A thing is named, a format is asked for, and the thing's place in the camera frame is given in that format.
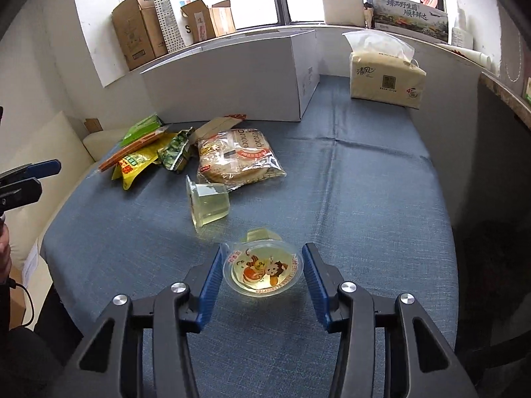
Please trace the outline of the person's left hand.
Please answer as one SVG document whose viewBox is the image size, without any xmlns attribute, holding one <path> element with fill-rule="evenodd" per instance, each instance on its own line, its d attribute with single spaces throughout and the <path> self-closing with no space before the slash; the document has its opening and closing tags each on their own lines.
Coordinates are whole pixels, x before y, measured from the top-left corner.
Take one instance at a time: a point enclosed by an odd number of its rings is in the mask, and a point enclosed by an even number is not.
<svg viewBox="0 0 531 398">
<path fill-rule="evenodd" d="M 12 268 L 9 229 L 6 224 L 1 226 L 0 236 L 0 283 L 4 284 Z"/>
</svg>

